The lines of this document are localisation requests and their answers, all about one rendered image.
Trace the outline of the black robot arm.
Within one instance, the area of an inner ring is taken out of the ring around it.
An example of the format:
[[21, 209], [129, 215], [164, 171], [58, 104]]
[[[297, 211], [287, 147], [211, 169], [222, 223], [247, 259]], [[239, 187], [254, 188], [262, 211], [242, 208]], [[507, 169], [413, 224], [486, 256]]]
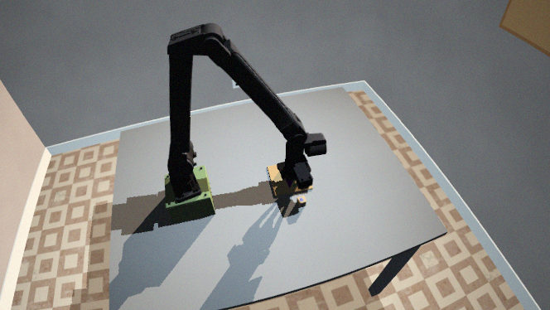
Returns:
[[167, 168], [178, 203], [202, 193], [193, 172], [196, 166], [196, 162], [193, 161], [196, 152], [193, 150], [190, 136], [193, 56], [207, 55], [273, 121], [287, 140], [286, 158], [292, 162], [302, 160], [291, 163], [285, 159], [287, 176], [296, 178], [298, 189], [304, 190], [312, 186], [313, 177], [307, 168], [308, 161], [303, 153], [305, 151], [308, 157], [326, 154], [326, 139], [323, 133], [306, 133], [301, 120], [248, 63], [234, 43], [223, 34], [219, 25], [201, 24], [172, 34], [167, 54], [170, 64], [171, 128]]

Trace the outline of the tan flat mat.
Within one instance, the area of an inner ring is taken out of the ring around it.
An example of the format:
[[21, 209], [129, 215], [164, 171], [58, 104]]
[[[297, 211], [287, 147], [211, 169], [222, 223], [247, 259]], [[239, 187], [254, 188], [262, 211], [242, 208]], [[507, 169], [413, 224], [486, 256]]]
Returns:
[[275, 196], [280, 196], [288, 193], [298, 192], [298, 187], [290, 188], [286, 179], [281, 177], [281, 173], [277, 169], [277, 165], [268, 166], [269, 176], [273, 185]]

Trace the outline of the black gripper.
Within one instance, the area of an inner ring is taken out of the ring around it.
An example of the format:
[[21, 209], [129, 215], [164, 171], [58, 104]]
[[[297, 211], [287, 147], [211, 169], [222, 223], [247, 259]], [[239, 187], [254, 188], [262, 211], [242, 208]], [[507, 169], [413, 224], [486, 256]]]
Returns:
[[[287, 159], [287, 158], [286, 158]], [[288, 160], [288, 159], [287, 159]], [[289, 160], [288, 160], [289, 161]], [[301, 162], [302, 160], [298, 161], [298, 162]], [[289, 161], [291, 163], [298, 163], [298, 162], [292, 162], [292, 161]], [[311, 168], [309, 166], [309, 164], [307, 165], [307, 168], [309, 170], [309, 172], [311, 172]], [[280, 162], [277, 164], [277, 169], [279, 170], [279, 172], [281, 173], [281, 177], [282, 179], [284, 180], [284, 178], [286, 179], [287, 181], [287, 184], [289, 185], [289, 187], [291, 187], [292, 185], [292, 180], [296, 180], [296, 178], [294, 176], [292, 177], [288, 177], [287, 176], [287, 173], [285, 171], [285, 162]]]

